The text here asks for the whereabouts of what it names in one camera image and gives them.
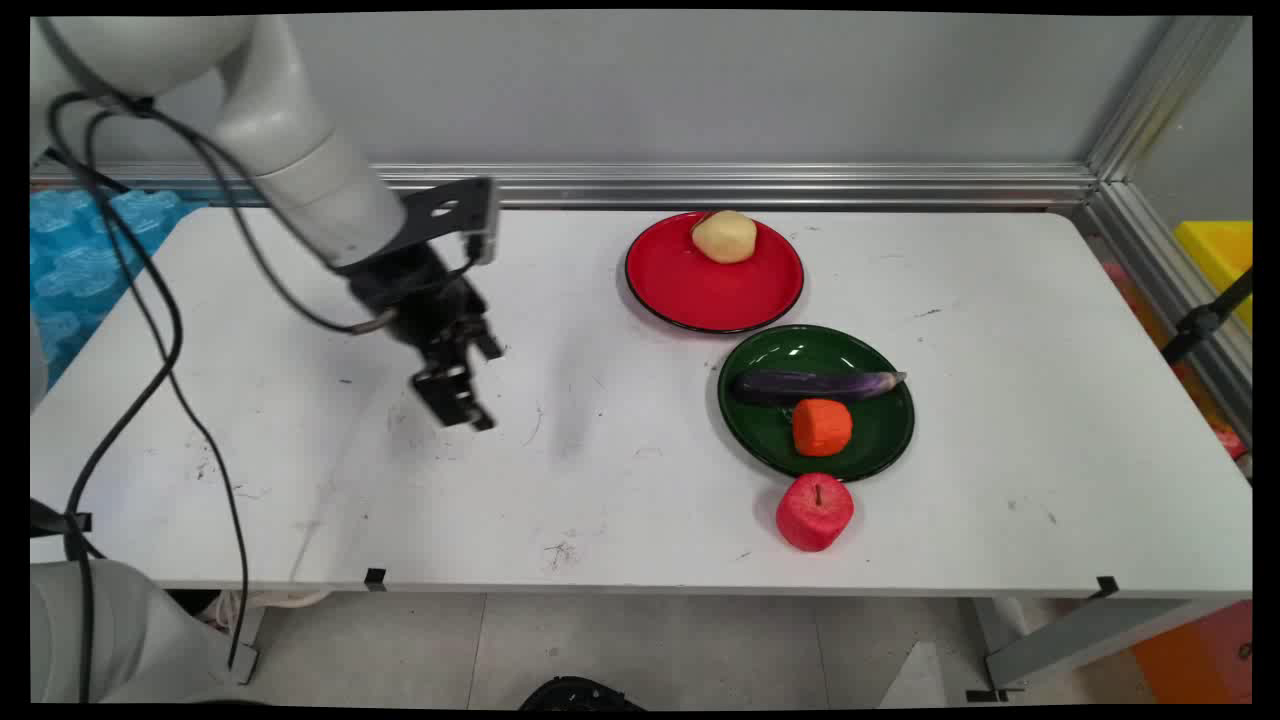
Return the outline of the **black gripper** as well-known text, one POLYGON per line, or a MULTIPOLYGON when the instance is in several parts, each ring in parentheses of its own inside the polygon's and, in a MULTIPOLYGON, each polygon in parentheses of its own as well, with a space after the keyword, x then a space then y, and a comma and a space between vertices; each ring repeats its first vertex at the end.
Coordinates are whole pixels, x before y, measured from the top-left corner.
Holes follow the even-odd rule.
POLYGON ((468 351, 486 361, 506 355, 486 322, 486 302, 467 273, 479 251, 468 249, 461 266, 449 268, 430 243, 384 252, 348 275, 353 296, 397 341, 416 350, 424 368, 412 387, 442 427, 492 430, 495 419, 476 398, 468 351))

